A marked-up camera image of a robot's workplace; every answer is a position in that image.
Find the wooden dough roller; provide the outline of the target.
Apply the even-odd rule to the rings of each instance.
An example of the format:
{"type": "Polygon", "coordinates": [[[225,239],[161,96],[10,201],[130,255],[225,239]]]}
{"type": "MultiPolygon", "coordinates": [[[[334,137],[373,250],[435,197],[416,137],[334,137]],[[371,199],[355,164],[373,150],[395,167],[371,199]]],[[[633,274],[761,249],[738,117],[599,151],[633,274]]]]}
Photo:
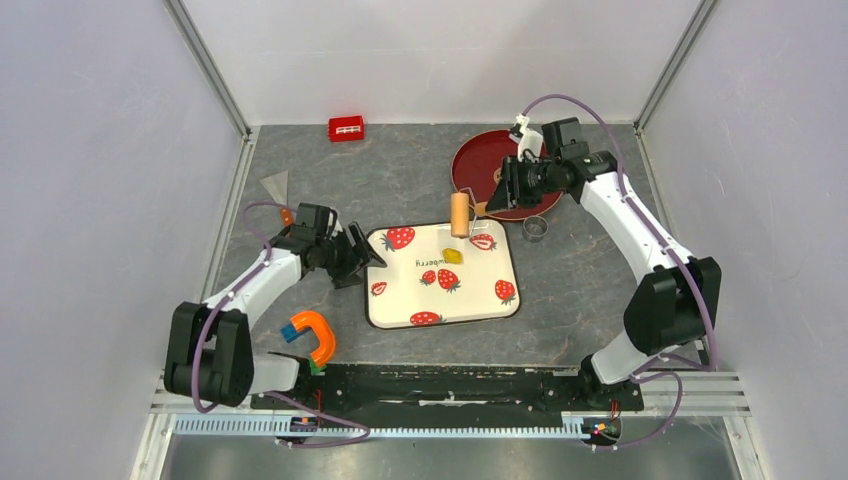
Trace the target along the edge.
{"type": "Polygon", "coordinates": [[[450,231],[454,238],[469,238],[480,217],[486,215],[485,201],[477,201],[473,190],[461,188],[450,197],[450,231]]]}

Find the white strawberry tray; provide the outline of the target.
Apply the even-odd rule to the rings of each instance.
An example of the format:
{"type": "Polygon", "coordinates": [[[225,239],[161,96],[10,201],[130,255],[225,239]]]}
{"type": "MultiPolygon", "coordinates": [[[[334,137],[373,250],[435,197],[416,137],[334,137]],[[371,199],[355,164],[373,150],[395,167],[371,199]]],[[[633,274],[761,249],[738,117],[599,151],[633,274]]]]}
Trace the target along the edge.
{"type": "Polygon", "coordinates": [[[441,326],[508,318],[521,305],[507,232],[496,220],[480,220],[467,239],[450,225],[423,224],[371,231],[368,242],[386,268],[364,273],[368,323],[383,330],[441,326]],[[442,250],[463,253],[446,264],[442,250]]]}

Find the yellow dough piece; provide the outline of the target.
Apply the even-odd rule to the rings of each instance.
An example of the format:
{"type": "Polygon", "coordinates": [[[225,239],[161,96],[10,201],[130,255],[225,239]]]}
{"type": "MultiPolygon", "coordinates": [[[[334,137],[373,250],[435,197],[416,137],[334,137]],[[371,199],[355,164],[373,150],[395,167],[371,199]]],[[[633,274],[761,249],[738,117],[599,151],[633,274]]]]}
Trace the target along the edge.
{"type": "Polygon", "coordinates": [[[442,258],[446,264],[461,265],[464,261],[463,253],[454,248],[445,248],[442,250],[442,258]]]}

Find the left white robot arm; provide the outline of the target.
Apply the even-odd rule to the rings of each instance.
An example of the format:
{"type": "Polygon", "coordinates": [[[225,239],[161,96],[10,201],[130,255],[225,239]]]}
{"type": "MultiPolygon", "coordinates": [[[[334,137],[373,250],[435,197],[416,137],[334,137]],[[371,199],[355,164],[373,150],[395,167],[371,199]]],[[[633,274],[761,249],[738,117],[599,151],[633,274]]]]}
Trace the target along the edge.
{"type": "Polygon", "coordinates": [[[343,226],[335,209],[301,203],[289,214],[292,221],[263,240],[258,257],[233,282],[199,303],[181,303],[172,315],[164,387],[190,398],[200,413],[268,391],[291,408],[307,405],[314,383],[300,372],[306,360],[254,352],[254,325],[315,270],[341,289],[361,284],[362,270],[387,265],[359,224],[343,226]]]}

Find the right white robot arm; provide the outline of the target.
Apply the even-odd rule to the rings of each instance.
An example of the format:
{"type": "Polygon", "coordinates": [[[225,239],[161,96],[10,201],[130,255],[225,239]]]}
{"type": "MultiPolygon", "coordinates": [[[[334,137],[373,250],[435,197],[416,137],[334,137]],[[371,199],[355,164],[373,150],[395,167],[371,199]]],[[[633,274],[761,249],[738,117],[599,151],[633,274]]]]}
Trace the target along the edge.
{"type": "Polygon", "coordinates": [[[713,338],[721,269],[666,231],[632,188],[622,153],[591,151],[577,118],[536,131],[519,114],[509,136],[516,152],[503,158],[494,193],[477,212],[529,209],[548,194],[567,194],[604,228],[638,282],[622,332],[580,368],[580,400],[602,408],[617,396],[617,384],[636,379],[680,346],[713,338]]]}

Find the red round plate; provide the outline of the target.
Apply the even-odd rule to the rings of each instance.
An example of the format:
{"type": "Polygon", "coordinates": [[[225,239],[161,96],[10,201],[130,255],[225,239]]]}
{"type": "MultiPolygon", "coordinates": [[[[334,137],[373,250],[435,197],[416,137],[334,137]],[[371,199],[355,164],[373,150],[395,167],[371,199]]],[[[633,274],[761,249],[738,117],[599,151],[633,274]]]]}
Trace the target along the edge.
{"type": "MultiPolygon", "coordinates": [[[[451,165],[451,181],[454,189],[469,187],[477,201],[487,202],[500,180],[502,160],[515,154],[518,144],[510,138],[508,130],[491,130],[466,141],[457,151],[451,165]]],[[[543,202],[557,201],[563,193],[546,194],[543,202]]],[[[506,212],[495,213],[491,218],[506,220],[506,212]]]]}

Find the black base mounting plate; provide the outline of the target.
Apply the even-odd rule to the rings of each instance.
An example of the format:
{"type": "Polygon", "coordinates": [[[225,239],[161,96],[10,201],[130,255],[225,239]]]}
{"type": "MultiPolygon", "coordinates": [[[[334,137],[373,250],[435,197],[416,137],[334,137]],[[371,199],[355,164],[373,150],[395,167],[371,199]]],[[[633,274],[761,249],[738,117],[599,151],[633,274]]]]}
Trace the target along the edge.
{"type": "Polygon", "coordinates": [[[640,412],[639,386],[594,386],[574,369],[538,366],[330,364],[288,397],[376,428],[556,427],[564,412],[640,412]]]}

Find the red toy brick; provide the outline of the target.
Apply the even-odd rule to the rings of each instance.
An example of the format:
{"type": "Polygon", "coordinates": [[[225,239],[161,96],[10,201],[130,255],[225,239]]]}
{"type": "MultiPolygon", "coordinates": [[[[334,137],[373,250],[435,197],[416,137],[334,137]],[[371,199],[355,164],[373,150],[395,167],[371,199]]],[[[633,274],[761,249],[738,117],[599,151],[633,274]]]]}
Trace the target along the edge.
{"type": "Polygon", "coordinates": [[[327,123],[327,136],[332,143],[361,141],[366,136],[366,124],[362,115],[332,117],[327,123]]]}

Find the orange handled metal scraper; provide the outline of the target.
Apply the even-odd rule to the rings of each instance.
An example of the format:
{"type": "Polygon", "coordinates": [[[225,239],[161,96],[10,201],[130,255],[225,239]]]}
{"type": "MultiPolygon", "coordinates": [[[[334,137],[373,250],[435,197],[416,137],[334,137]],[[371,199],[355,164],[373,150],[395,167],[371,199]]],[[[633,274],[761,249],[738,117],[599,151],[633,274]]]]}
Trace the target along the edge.
{"type": "Polygon", "coordinates": [[[288,207],[288,179],[289,172],[282,171],[260,180],[260,184],[271,196],[272,200],[281,205],[279,215],[284,227],[291,225],[294,221],[293,212],[288,207]]]}

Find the aluminium frame rail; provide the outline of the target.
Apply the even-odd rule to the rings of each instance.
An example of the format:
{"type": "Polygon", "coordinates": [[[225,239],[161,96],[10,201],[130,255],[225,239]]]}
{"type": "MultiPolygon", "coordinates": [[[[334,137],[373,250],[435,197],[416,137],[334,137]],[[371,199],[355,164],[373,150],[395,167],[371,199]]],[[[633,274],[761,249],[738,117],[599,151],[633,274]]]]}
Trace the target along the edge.
{"type": "Polygon", "coordinates": [[[180,434],[255,435],[284,439],[474,438],[589,439],[608,420],[747,417],[750,407],[734,373],[680,372],[608,397],[581,393],[572,371],[543,368],[331,365],[305,375],[289,397],[335,424],[261,395],[236,407],[199,414],[190,399],[157,389],[154,414],[180,434]]]}

